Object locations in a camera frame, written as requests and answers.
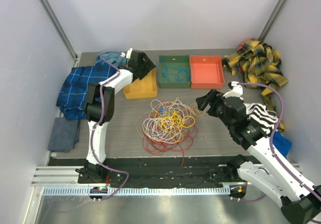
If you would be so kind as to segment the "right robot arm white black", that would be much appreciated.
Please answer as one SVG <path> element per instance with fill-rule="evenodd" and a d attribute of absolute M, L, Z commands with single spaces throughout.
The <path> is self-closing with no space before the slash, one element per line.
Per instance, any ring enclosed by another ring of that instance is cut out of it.
<path fill-rule="evenodd" d="M 198 97 L 198 109 L 219 118 L 234 142 L 248 151 L 267 169 L 264 173 L 244 156 L 228 162 L 227 177 L 243 179 L 270 197 L 290 223 L 309 223 L 320 214 L 320 186 L 305 178 L 271 144 L 275 116 L 265 113 L 261 104 L 244 103 L 242 87 L 227 93 L 214 89 Z"/>

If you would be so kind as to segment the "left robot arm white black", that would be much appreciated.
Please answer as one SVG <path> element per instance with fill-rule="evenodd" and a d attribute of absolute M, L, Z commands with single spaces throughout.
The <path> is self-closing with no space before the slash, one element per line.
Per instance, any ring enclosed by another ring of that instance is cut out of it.
<path fill-rule="evenodd" d="M 87 88 L 84 112 L 89 127 L 89 148 L 84 170 L 95 183 L 102 183 L 107 176 L 108 168 L 103 165 L 106 160 L 105 140 L 114 114 L 115 95 L 135 80 L 144 79 L 155 68 L 143 51 L 130 48 L 120 55 L 126 59 L 125 66 L 120 69 L 110 63 L 115 74 Z"/>

